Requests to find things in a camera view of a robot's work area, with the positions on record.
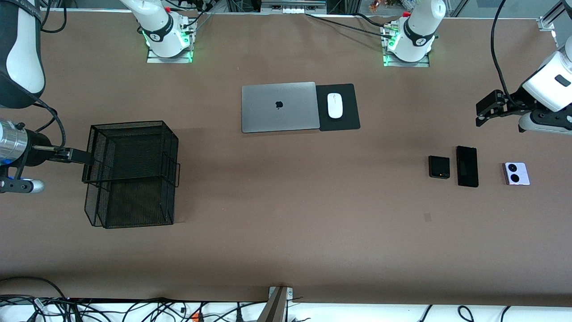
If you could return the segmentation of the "silver closed laptop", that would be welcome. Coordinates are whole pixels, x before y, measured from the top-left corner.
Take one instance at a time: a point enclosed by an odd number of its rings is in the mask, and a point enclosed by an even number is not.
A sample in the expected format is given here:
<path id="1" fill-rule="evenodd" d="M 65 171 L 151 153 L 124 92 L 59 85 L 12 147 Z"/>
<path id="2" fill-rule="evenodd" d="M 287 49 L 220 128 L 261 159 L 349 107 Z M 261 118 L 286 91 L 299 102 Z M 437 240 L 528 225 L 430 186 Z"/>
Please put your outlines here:
<path id="1" fill-rule="evenodd" d="M 246 85 L 241 99 L 244 134 L 320 128 L 314 82 Z"/>

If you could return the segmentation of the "aluminium frame profile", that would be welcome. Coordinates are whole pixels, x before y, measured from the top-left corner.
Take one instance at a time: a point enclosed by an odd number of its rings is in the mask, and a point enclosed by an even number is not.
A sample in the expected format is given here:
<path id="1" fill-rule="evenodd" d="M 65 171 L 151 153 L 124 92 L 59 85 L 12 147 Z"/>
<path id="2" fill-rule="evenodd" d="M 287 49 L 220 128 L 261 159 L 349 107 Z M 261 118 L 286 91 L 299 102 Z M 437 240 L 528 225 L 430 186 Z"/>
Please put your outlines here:
<path id="1" fill-rule="evenodd" d="M 557 0 L 555 5 L 552 6 L 543 16 L 536 19 L 538 29 L 540 31 L 549 31 L 555 41 L 556 47 L 559 47 L 560 44 L 556 36 L 554 22 L 563 13 L 566 13 L 570 21 L 572 21 L 572 0 Z"/>

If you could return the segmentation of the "grey power strip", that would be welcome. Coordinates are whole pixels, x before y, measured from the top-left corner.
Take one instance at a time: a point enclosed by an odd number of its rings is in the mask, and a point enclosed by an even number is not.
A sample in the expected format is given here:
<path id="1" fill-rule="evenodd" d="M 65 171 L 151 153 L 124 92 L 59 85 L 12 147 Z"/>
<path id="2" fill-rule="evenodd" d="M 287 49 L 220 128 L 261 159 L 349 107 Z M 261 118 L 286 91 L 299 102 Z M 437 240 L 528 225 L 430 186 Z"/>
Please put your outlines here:
<path id="1" fill-rule="evenodd" d="M 260 12 L 266 14 L 327 14 L 326 0 L 260 0 Z"/>

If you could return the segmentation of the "lilac flip phone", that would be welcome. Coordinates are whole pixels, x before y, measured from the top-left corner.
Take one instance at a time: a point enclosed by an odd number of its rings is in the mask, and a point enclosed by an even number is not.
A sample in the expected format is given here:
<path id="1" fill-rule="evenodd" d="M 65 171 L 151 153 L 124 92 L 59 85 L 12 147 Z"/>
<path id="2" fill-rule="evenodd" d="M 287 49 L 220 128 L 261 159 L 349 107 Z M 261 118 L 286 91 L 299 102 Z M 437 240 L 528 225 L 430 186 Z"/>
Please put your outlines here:
<path id="1" fill-rule="evenodd" d="M 530 185 L 530 179 L 525 163 L 506 162 L 503 163 L 503 171 L 507 185 L 527 186 Z"/>

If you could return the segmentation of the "small black flip phone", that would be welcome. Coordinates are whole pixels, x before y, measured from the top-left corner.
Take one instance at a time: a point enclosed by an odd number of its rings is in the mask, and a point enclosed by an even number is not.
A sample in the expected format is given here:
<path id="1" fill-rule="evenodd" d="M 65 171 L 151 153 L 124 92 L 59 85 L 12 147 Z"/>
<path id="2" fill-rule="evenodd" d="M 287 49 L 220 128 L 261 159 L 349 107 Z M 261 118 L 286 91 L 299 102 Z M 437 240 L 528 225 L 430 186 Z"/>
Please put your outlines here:
<path id="1" fill-rule="evenodd" d="M 429 156 L 429 177 L 449 179 L 451 177 L 450 158 L 440 156 Z"/>

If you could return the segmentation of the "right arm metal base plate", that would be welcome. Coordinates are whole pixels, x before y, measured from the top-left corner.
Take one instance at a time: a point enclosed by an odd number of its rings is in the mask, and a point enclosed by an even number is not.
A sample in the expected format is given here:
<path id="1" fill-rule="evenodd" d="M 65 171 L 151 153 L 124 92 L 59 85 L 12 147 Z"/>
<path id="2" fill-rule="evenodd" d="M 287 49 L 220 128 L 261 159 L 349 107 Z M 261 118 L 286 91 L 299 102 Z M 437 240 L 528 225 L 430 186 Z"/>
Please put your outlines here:
<path id="1" fill-rule="evenodd" d="M 189 64 L 193 61 L 193 46 L 184 48 L 174 57 L 160 57 L 149 47 L 147 51 L 147 63 L 149 64 Z"/>

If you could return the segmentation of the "tall black smartphone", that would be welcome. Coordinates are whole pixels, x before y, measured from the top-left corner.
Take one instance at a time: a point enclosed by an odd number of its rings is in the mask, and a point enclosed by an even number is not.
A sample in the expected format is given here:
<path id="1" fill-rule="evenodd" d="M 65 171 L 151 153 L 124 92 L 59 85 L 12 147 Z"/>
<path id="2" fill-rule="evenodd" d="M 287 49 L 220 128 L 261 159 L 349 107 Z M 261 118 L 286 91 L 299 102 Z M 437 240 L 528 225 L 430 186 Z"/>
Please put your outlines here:
<path id="1" fill-rule="evenodd" d="M 456 147 L 457 184 L 477 188 L 479 186 L 477 149 L 458 145 Z"/>

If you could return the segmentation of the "black mouse pad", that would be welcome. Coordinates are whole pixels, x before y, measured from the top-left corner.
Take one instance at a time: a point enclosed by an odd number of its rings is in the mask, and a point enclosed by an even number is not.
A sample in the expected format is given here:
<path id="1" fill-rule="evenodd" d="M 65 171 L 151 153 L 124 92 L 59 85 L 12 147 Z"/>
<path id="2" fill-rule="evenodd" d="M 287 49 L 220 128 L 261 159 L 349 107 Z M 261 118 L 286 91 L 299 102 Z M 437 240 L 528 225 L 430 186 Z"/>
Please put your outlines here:
<path id="1" fill-rule="evenodd" d="M 344 113 L 339 119 L 331 119 L 327 113 L 327 95 L 339 93 L 343 98 Z M 359 110 L 353 84 L 317 85 L 317 106 L 319 109 L 320 131 L 358 130 Z"/>

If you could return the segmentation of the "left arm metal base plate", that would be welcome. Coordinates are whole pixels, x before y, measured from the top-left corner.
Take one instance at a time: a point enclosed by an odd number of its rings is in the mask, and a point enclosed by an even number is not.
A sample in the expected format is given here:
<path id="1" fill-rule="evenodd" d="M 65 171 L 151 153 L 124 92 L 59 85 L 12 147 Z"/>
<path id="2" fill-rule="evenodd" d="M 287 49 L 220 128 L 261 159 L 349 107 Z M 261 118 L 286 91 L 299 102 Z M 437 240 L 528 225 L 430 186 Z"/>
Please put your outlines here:
<path id="1" fill-rule="evenodd" d="M 388 51 L 383 54 L 383 64 L 385 67 L 402 67 L 402 68 L 428 68 L 430 66 L 429 55 L 416 62 L 407 62 L 399 59 L 394 53 Z"/>

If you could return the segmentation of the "white computer mouse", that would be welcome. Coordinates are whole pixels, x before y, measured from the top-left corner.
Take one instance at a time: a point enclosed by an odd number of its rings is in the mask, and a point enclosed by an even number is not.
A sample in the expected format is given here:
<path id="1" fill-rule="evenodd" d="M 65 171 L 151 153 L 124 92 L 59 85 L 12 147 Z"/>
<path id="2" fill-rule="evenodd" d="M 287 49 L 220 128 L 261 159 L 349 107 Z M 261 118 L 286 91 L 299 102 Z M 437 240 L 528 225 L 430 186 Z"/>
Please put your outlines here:
<path id="1" fill-rule="evenodd" d="M 339 119 L 343 116 L 343 98 L 339 93 L 329 93 L 327 95 L 327 113 L 331 119 Z"/>

